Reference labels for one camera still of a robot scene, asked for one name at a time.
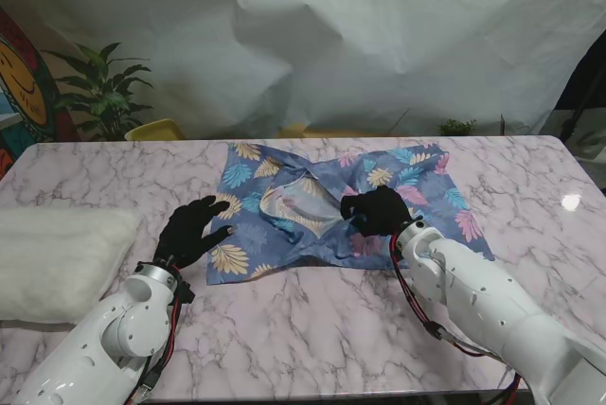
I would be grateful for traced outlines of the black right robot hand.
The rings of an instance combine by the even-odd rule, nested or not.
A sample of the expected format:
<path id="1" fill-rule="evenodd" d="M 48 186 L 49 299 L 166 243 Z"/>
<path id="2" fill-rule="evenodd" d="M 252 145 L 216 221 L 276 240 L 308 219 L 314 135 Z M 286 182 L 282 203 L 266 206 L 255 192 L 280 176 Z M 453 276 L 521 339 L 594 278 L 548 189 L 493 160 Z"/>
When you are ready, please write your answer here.
<path id="1" fill-rule="evenodd" d="M 401 195 L 386 185 L 363 194 L 344 196 L 340 213 L 363 237 L 398 235 L 422 219 L 422 216 L 413 218 Z"/>

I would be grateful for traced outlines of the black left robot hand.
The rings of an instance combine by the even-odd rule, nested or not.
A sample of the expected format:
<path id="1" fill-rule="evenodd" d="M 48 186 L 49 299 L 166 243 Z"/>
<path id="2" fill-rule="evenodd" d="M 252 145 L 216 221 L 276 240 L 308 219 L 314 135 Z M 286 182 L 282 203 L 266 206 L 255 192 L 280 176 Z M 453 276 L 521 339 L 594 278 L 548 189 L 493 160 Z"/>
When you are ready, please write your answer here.
<path id="1" fill-rule="evenodd" d="M 160 234 L 153 260 L 178 269 L 196 263 L 232 234 L 232 226 L 224 225 L 204 236 L 207 225 L 229 207 L 214 195 L 179 206 Z"/>

